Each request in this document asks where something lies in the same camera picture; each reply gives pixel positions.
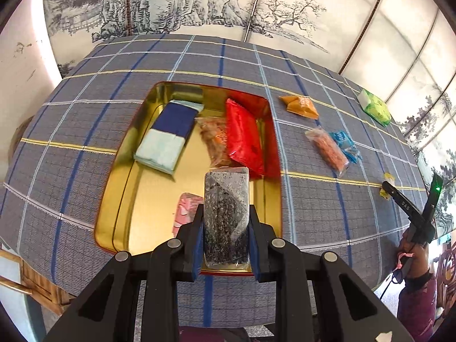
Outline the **right hand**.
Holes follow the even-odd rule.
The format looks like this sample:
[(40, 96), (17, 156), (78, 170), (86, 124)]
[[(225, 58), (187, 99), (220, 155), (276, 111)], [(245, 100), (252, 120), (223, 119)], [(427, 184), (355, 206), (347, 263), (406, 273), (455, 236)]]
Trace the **right hand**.
[(408, 257), (406, 268), (403, 271), (404, 279), (416, 279), (426, 274), (429, 271), (429, 245), (412, 243), (407, 238), (409, 237), (409, 229), (407, 229), (398, 247), (398, 253), (412, 254)]

